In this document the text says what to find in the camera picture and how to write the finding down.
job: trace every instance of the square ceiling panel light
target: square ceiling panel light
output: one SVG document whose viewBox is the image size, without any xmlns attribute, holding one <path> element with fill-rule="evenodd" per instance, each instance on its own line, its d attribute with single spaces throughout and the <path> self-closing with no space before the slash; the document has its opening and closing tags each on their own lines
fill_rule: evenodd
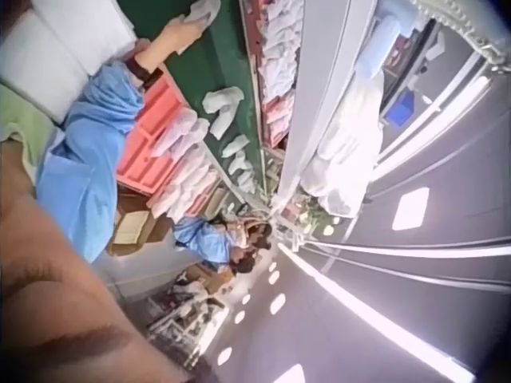
<svg viewBox="0 0 511 383">
<path fill-rule="evenodd" d="M 429 197 L 429 188 L 420 188 L 403 195 L 399 201 L 394 223 L 392 223 L 392 230 L 400 231 L 420 227 L 424 221 Z"/>
</svg>

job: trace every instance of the green conveyor belt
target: green conveyor belt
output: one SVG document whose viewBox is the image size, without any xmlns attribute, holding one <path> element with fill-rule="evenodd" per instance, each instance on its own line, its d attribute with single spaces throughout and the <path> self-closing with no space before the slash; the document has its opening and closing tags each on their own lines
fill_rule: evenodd
<svg viewBox="0 0 511 383">
<path fill-rule="evenodd" d="M 139 38 L 154 39 L 166 23 L 180 14 L 188 14 L 192 0 L 118 0 L 129 20 L 135 25 Z M 232 159 L 222 159 L 222 150 L 239 134 L 251 141 L 246 147 L 248 159 L 255 169 L 255 177 L 262 185 L 256 107 L 248 54 L 244 41 L 243 24 L 238 0 L 222 0 L 222 7 L 202 38 L 181 56 L 172 55 L 165 63 L 184 98 L 200 117 L 214 121 L 202 107 L 207 92 L 229 86 L 238 86 L 244 92 L 236 119 L 220 141 L 209 135 L 206 145 L 224 169 Z"/>
</svg>

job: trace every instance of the light green cloth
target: light green cloth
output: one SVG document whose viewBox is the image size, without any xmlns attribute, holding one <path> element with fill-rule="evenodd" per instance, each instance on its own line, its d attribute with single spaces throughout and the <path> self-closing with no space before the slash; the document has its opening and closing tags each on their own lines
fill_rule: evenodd
<svg viewBox="0 0 511 383">
<path fill-rule="evenodd" d="M 46 114 L 0 84 L 0 142 L 11 139 L 23 143 L 23 166 L 34 183 L 55 129 Z"/>
</svg>

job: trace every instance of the ceiling light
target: ceiling light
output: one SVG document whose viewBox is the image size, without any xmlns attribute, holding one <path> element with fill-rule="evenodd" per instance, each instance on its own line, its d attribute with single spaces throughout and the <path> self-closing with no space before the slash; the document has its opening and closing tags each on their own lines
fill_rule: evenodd
<svg viewBox="0 0 511 383">
<path fill-rule="evenodd" d="M 243 300 L 241 301 L 241 304 L 242 305 L 246 305 L 247 303 L 250 302 L 250 298 L 252 298 L 252 296 L 250 294 L 247 294 L 243 297 Z"/>
<path fill-rule="evenodd" d="M 286 303 L 286 295 L 280 294 L 277 298 L 273 300 L 273 302 L 270 305 L 270 312 L 271 315 L 277 314 L 280 309 L 284 306 L 284 303 Z"/>
<path fill-rule="evenodd" d="M 482 76 L 463 89 L 460 94 L 445 107 L 443 112 L 431 121 L 421 132 L 410 138 L 406 144 L 396 150 L 394 154 L 390 155 L 374 169 L 372 181 L 379 180 L 392 172 L 452 128 L 458 118 L 463 116 L 467 109 L 488 88 L 488 84 L 489 78 Z"/>
<path fill-rule="evenodd" d="M 407 230 L 422 226 L 429 197 L 429 188 L 420 188 L 403 195 L 399 200 L 392 230 Z"/>
<path fill-rule="evenodd" d="M 280 278 L 280 271 L 276 271 L 275 273 L 270 275 L 270 278 L 268 279 L 268 281 L 270 282 L 271 285 L 275 285 L 277 283 L 277 281 L 279 280 L 279 278 Z"/>
<path fill-rule="evenodd" d="M 301 365 L 294 365 L 282 377 L 273 383 L 305 383 L 305 375 Z"/>
<path fill-rule="evenodd" d="M 220 355 L 218 356 L 218 359 L 216 360 L 216 363 L 218 365 L 224 365 L 229 360 L 231 355 L 232 355 L 232 347 L 229 347 L 228 349 L 225 349 L 224 351 L 222 351 L 220 353 Z"/>
<path fill-rule="evenodd" d="M 445 355 L 432 345 L 398 326 L 389 318 L 381 315 L 378 311 L 362 302 L 353 294 L 344 290 L 339 284 L 332 281 L 324 274 L 321 274 L 282 243 L 279 243 L 279 248 L 296 266 L 314 278 L 324 290 L 332 294 L 332 296 L 346 308 L 351 310 L 385 338 L 415 356 L 420 361 L 426 363 L 451 381 L 456 383 L 471 383 L 474 381 L 475 376 L 469 370 L 459 365 L 452 357 Z"/>
<path fill-rule="evenodd" d="M 234 318 L 234 323 L 239 325 L 245 319 L 245 312 L 240 311 Z"/>
<path fill-rule="evenodd" d="M 323 229 L 323 235 L 329 237 L 332 234 L 334 234 L 334 231 L 335 229 L 332 225 L 326 225 L 325 228 Z"/>
</svg>

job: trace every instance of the hand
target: hand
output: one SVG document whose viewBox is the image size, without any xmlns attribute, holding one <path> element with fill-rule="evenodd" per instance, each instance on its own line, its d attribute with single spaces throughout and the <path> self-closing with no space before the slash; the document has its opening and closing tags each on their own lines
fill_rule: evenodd
<svg viewBox="0 0 511 383">
<path fill-rule="evenodd" d="M 163 29 L 161 35 L 172 44 L 172 50 L 180 52 L 197 41 L 205 28 L 205 20 L 185 22 L 184 15 L 181 15 L 172 19 Z"/>
</svg>

